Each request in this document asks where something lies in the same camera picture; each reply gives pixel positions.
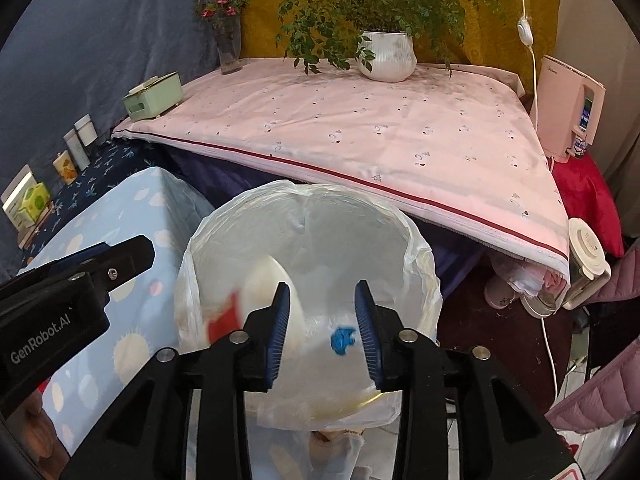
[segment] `green tissue box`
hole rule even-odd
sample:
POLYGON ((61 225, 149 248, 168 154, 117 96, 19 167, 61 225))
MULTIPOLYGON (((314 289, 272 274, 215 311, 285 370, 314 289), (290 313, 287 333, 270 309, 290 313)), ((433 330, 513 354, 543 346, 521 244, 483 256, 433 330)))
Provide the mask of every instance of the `green tissue box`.
POLYGON ((158 117, 177 105, 183 97, 180 77, 173 72, 163 77, 153 76, 142 85, 132 88, 122 101, 131 120, 141 121, 158 117))

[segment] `red satin fabric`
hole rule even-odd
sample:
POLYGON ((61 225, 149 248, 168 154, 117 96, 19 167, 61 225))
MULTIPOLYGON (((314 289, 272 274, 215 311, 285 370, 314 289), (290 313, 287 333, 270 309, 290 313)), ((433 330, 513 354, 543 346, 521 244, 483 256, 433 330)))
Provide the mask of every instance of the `red satin fabric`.
POLYGON ((621 258, 625 254, 620 217, 609 187, 593 159, 569 157, 554 165, 554 180, 569 218, 581 218, 600 240, 607 253, 621 258))

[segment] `trash bag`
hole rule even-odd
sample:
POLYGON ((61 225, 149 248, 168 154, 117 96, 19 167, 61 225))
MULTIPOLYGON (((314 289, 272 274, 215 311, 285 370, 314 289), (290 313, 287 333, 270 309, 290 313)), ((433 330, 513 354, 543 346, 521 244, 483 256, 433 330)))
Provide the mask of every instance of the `trash bag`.
POLYGON ((392 422, 401 394, 382 394, 369 378, 353 298, 367 280, 377 304, 435 340, 440 281, 414 222, 385 200, 342 186, 277 181, 242 193, 202 221, 184 253, 175 285, 180 352, 209 346, 207 323, 266 256, 290 276, 305 333, 302 345, 285 341, 273 388, 245 394, 247 412, 281 430, 392 422), (340 331, 349 337, 338 348, 332 339, 340 331))

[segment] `yellow curtain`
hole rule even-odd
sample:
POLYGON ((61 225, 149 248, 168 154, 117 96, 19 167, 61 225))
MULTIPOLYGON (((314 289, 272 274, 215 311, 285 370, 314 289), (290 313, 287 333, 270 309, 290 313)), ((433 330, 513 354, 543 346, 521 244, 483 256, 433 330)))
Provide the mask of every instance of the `yellow curtain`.
MULTIPOLYGON (((278 4, 282 0, 251 0, 242 14, 242 56, 281 57, 282 45, 276 47, 280 28, 278 4)), ((504 19, 480 5, 466 9, 466 35, 462 49, 456 49, 456 62, 493 66, 520 75, 525 88, 532 91, 532 65, 528 51, 518 38, 516 23, 522 14, 522 0, 499 0, 504 19)), ((531 16, 534 52, 538 64, 545 54, 553 54, 558 28, 559 0, 526 0, 531 16)), ((436 61, 420 41, 415 44, 418 62, 436 61)))

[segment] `dark red floor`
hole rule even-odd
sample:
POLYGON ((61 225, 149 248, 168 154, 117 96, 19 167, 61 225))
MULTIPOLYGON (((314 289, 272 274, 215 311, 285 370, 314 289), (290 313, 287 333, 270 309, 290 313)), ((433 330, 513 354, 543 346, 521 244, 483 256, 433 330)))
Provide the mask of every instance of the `dark red floor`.
MULTIPOLYGON (((486 346, 545 413, 554 401, 554 386, 540 320, 531 317, 520 301, 502 310, 490 307, 482 292, 492 273, 476 267, 447 298, 438 321, 438 339, 444 348, 464 352, 486 346)), ((572 313, 560 309, 545 325, 560 386, 569 362, 572 313)))

